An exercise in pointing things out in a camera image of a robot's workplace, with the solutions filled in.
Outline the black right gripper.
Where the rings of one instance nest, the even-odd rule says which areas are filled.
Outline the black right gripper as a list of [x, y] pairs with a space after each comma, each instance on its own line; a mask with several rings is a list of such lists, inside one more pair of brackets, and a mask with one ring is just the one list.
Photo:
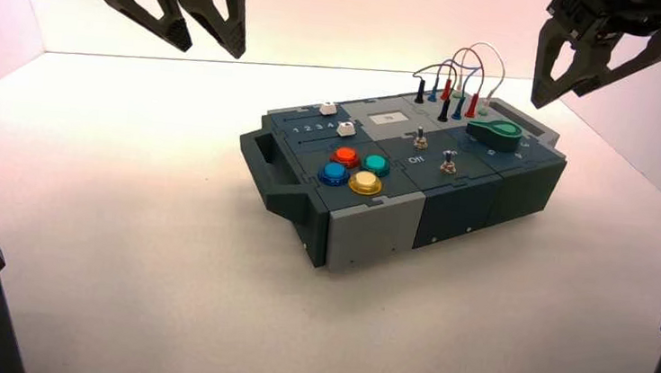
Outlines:
[[[564, 94], [584, 96], [661, 62], [661, 0], [551, 0], [553, 16], [539, 33], [531, 101], [542, 108]], [[596, 31], [576, 40], [567, 31]], [[612, 51], [625, 34], [648, 36], [636, 56], [610, 67]], [[555, 63], [573, 56], [567, 70], [554, 76]]]

